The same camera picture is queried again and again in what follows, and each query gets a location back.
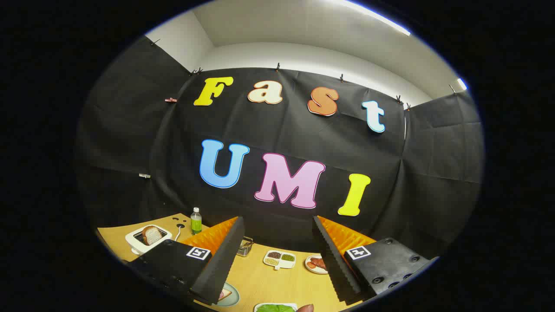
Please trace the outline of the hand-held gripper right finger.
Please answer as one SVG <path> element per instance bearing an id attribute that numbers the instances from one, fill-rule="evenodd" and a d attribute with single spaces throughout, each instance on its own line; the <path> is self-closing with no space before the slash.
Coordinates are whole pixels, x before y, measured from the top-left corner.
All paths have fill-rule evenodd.
<path id="1" fill-rule="evenodd" d="M 396 239 L 374 240 L 321 216 L 313 217 L 313 236 L 341 302 L 384 296 L 437 261 Z"/>

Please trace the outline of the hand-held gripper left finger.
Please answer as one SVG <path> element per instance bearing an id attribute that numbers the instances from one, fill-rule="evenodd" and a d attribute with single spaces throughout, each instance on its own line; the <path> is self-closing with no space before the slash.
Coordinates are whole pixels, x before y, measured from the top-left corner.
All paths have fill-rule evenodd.
<path id="1" fill-rule="evenodd" d="M 182 302 L 216 304 L 245 233 L 234 217 L 182 241 L 164 240 L 128 266 Z"/>

